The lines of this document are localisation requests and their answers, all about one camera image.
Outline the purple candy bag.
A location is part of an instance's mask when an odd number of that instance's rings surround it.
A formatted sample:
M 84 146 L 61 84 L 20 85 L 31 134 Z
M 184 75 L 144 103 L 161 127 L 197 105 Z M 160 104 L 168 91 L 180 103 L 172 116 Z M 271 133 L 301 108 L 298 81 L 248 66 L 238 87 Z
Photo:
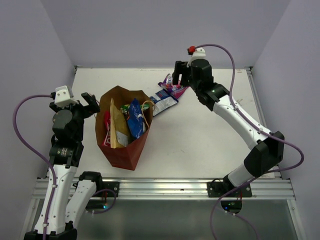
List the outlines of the purple candy bag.
M 188 86 L 181 86 L 180 82 L 178 82 L 178 84 L 173 84 L 173 77 L 170 73 L 167 74 L 164 80 L 159 82 L 158 85 L 176 99 L 179 99 L 188 89 Z

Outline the pink Real chips bag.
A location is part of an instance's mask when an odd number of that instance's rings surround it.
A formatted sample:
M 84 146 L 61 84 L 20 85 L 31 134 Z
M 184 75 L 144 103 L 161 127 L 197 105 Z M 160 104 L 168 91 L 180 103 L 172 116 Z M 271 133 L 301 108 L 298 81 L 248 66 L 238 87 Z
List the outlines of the pink Real chips bag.
M 109 111 L 105 111 L 104 117 L 103 117 L 103 123 L 106 130 L 106 134 L 102 142 L 102 145 L 110 148 L 111 147 L 111 114 Z

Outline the tan popcorn chips bag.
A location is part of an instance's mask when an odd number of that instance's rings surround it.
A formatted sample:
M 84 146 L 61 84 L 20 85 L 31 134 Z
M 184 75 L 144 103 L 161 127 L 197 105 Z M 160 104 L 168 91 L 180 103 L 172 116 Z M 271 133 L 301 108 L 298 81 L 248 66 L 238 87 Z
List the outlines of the tan popcorn chips bag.
M 130 130 L 125 116 L 119 110 L 113 98 L 110 100 L 110 147 L 124 148 L 129 144 Z

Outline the small dark blue snack bag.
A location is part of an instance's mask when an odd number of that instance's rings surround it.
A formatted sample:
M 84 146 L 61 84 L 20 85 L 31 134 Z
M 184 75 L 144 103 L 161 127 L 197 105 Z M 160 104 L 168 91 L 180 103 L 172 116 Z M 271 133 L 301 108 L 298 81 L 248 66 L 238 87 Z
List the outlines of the small dark blue snack bag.
M 168 108 L 178 104 L 178 100 L 165 89 L 156 92 L 149 97 L 154 103 L 153 117 L 167 110 Z

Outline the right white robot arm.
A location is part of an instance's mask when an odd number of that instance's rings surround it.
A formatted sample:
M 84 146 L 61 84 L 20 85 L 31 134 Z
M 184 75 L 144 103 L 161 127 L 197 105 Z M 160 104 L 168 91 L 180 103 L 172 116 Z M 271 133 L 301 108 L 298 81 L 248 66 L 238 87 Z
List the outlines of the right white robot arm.
M 242 184 L 261 177 L 282 161 L 284 135 L 280 131 L 271 132 L 244 111 L 230 92 L 214 81 L 212 66 L 206 59 L 196 59 L 191 63 L 176 61 L 172 81 L 191 87 L 199 102 L 223 118 L 250 150 L 243 163 L 221 182 L 213 183 L 213 187 L 222 189 L 227 196 L 235 196 Z

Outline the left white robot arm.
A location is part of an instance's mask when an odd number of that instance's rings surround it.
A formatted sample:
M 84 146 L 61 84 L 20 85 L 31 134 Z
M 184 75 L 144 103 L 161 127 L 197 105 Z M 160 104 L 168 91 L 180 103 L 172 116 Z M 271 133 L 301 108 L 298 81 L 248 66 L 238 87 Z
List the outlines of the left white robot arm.
M 25 233 L 26 240 L 75 240 L 77 224 L 91 196 L 103 193 L 100 173 L 89 173 L 78 182 L 79 192 L 70 196 L 84 146 L 85 119 L 99 113 L 96 97 L 82 93 L 87 105 L 82 105 L 66 92 L 54 93 L 49 107 L 55 112 L 52 118 L 51 148 L 49 151 L 48 187 L 34 230 Z

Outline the red paper bag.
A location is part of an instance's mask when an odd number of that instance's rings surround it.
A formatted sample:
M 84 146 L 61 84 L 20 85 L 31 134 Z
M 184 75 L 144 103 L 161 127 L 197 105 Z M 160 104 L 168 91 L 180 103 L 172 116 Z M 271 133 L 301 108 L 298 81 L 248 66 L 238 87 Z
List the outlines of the red paper bag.
M 116 168 L 135 170 L 153 120 L 154 104 L 142 90 L 115 86 L 99 101 L 97 145 Z

